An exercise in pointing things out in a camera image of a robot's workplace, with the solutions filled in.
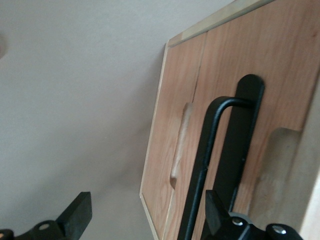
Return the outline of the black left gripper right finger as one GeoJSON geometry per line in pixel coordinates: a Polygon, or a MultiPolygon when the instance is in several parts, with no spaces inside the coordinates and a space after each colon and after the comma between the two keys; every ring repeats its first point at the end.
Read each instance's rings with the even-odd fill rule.
{"type": "Polygon", "coordinates": [[[229,212],[215,190],[206,191],[203,240],[249,240],[251,223],[246,215],[229,212]]]}

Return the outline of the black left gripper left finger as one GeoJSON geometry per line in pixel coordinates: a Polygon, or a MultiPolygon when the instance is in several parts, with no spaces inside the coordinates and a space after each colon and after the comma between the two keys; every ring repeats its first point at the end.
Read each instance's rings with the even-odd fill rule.
{"type": "Polygon", "coordinates": [[[56,220],[46,220],[27,232],[28,240],[78,240],[92,219],[90,192],[81,192],[56,220]]]}

